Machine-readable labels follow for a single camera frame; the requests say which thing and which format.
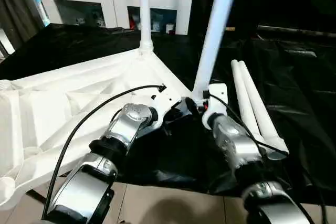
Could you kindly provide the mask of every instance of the black tarp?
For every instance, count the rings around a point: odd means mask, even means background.
[[[139,33],[49,25],[0,64],[0,79],[14,80],[139,46]],[[153,34],[155,53],[192,90],[202,42]],[[315,178],[328,204],[336,205],[335,48],[305,42],[234,40],[226,37],[213,81],[227,84],[229,104],[239,112],[230,61],[243,59],[291,158],[275,171],[301,201],[319,203],[300,163]],[[187,116],[136,141],[120,181],[231,195],[228,167],[197,117]]]

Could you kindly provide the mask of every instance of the gray curtain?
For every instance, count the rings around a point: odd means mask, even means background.
[[[0,26],[14,49],[43,28],[34,0],[0,0]]]

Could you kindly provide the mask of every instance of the tile floor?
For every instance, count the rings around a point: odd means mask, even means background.
[[[46,195],[48,185],[36,190]],[[177,189],[114,183],[114,199],[103,224],[245,224],[246,211],[238,198],[217,197]],[[316,224],[318,206],[304,205]],[[0,224],[29,224],[40,218],[43,205],[24,196],[10,211],[0,211]],[[336,223],[336,208],[328,207],[329,224]]]

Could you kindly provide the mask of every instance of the white plastic part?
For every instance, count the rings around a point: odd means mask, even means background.
[[[244,84],[250,99],[252,109],[257,120],[259,130],[263,136],[265,142],[281,151],[289,153],[287,146],[282,138],[279,137],[277,130],[275,129],[271,118],[266,110],[266,107],[258,93],[256,86],[253,83],[252,77],[243,61],[239,63],[240,71],[243,76]],[[273,152],[268,154],[269,158],[281,159],[283,155]]]
[[[12,85],[9,80],[0,80],[0,91],[1,90],[12,90]]]
[[[205,100],[203,91],[209,86],[232,2],[233,0],[214,0],[192,92],[192,98],[197,106],[202,106]]]
[[[253,113],[253,109],[248,97],[245,84],[243,81],[242,73],[240,72],[240,67],[237,60],[231,61],[231,67],[233,72],[233,78],[235,82],[235,88],[238,98],[239,111],[242,121],[251,131],[254,138],[262,143],[266,143],[264,138],[260,135],[259,128],[257,125],[256,118]],[[267,152],[273,152],[271,149],[266,148]]]
[[[151,36],[151,10],[149,0],[140,0],[140,22],[141,22],[141,52],[153,51]]]
[[[227,104],[227,88],[224,83],[215,83],[209,85],[209,93],[220,98]],[[227,115],[227,112],[226,107],[223,106],[223,104],[219,102],[216,98],[209,97],[208,101],[208,108],[202,116],[202,123],[204,127],[206,127],[208,130],[211,130],[211,127],[208,124],[209,117],[214,113]]]
[[[191,95],[153,52],[143,57],[139,49],[0,83],[6,87],[0,90],[0,210],[14,207],[25,192],[50,180],[70,132],[104,100],[138,86],[167,86],[162,93],[156,88],[130,93],[97,111],[74,136],[60,174],[90,151],[89,143],[126,103],[147,104],[164,114]]]

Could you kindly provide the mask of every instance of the white rod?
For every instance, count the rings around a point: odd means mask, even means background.
[[[232,2],[233,0],[214,0],[213,3],[192,93],[193,100],[198,106],[203,104],[203,91],[209,86]]]
[[[288,153],[287,146],[279,137],[245,63],[240,61],[238,64],[261,135],[267,144]]]
[[[245,84],[240,73],[240,68],[237,60],[231,61],[231,67],[233,72],[233,78],[235,82],[235,88],[238,98],[239,111],[242,121],[246,124],[249,130],[253,133],[254,137],[260,135],[256,118],[253,113],[253,109],[248,97]]]
[[[153,51],[151,37],[151,10],[149,0],[140,0],[140,22],[141,22],[141,51]]]

